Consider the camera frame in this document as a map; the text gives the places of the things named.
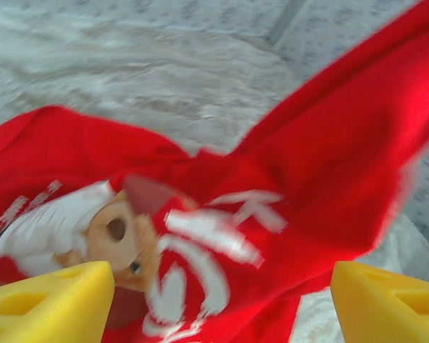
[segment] red shirt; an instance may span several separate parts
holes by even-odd
[[[406,163],[428,142],[429,0],[284,100],[226,156],[190,157],[144,129],[38,109],[0,126],[0,280],[115,252],[121,239],[91,249],[83,237],[125,190],[131,206],[118,211],[149,212],[151,229],[121,241],[135,245],[112,253],[112,265],[121,285],[146,288],[147,307],[105,342],[287,342],[300,297],[327,286],[336,261],[375,247]],[[180,193],[147,203],[131,175]],[[109,219],[94,227],[107,232]],[[57,223],[69,232],[60,240],[49,234]],[[124,276],[131,254],[152,256],[126,267],[153,278]]]

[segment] red fabric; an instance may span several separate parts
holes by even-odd
[[[227,156],[202,150],[191,158],[158,134],[57,106],[18,116],[0,126],[0,218],[22,196],[15,215],[24,211],[54,180],[61,186],[47,200],[109,178],[118,191],[130,172],[231,213],[242,204],[209,203],[251,189],[281,194],[272,205],[287,222],[281,233],[253,217],[239,225],[263,263],[238,264],[212,252],[230,284],[229,304],[178,342],[287,342],[300,296],[328,285],[337,260],[375,246],[402,168],[428,141],[425,0],[284,100]],[[154,218],[157,225],[165,214]],[[159,272],[172,259],[184,265],[169,255]],[[190,323],[203,298],[188,275]],[[0,259],[0,279],[22,277]],[[106,332],[104,342],[158,342],[142,334],[142,321]]]

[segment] yellow plastic piece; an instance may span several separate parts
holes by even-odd
[[[330,287],[346,343],[429,343],[429,282],[338,262]]]
[[[108,262],[0,287],[0,343],[99,343],[114,293]]]

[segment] printed lettering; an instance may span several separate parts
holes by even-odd
[[[32,209],[37,208],[38,206],[40,206],[41,204],[43,204],[47,199],[49,198],[49,194],[48,193],[40,193],[38,194],[28,205],[28,207],[25,209],[24,212],[28,212],[31,211]]]
[[[242,202],[243,205],[233,215],[217,209],[169,211],[164,221],[171,233],[160,237],[159,251],[164,253],[172,250],[187,261],[202,285],[205,299],[197,320],[189,329],[181,330],[188,296],[186,276],[183,268],[174,264],[162,281],[156,277],[147,295],[150,313],[144,319],[143,333],[149,337],[161,337],[160,343],[176,342],[195,336],[206,318],[222,312],[230,299],[229,283],[221,266],[206,248],[224,254],[237,263],[259,267],[263,262],[260,250],[246,240],[237,226],[253,217],[267,231],[282,232],[287,221],[270,206],[282,199],[281,195],[273,192],[250,190],[226,194],[210,203],[218,205]],[[153,318],[164,324],[156,323]]]
[[[259,250],[246,240],[244,234],[229,225],[223,214],[205,210],[172,210],[166,216],[165,224],[170,231],[188,236],[238,263],[248,263],[258,268],[263,262]]]
[[[287,226],[287,221],[269,204],[282,201],[282,199],[281,195],[273,192],[250,190],[222,195],[213,200],[210,205],[243,202],[244,204],[233,217],[236,224],[241,224],[246,219],[254,217],[269,232],[280,233]]]
[[[58,180],[54,180],[48,186],[48,192],[49,192],[49,194],[53,194],[54,192],[58,191],[60,187],[62,187],[62,183],[59,182]]]
[[[19,211],[21,211],[21,208],[25,205],[25,203],[28,200],[29,200],[28,198],[22,195],[18,197],[16,200],[14,200],[11,206],[0,217],[0,224],[3,224],[4,226],[6,226],[7,224],[11,223],[14,220],[14,218],[16,218],[17,214],[19,213]]]

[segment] character eye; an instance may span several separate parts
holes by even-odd
[[[142,271],[142,267],[140,266],[140,263],[138,263],[138,262],[132,262],[130,264],[130,269],[132,270],[132,272],[135,275],[140,274],[140,272]]]
[[[107,229],[110,236],[115,241],[122,240],[126,234],[126,224],[121,218],[111,220],[110,223],[107,224]]]

